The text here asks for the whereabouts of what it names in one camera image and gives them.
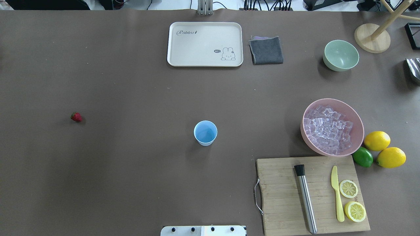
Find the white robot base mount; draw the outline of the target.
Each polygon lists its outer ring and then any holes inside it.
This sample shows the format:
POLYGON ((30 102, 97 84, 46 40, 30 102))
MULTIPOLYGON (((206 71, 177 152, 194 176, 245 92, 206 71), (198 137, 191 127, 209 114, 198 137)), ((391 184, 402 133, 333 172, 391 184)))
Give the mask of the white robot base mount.
POLYGON ((165 226, 161 236, 246 236, 246 226, 210 225, 210 226, 165 226))

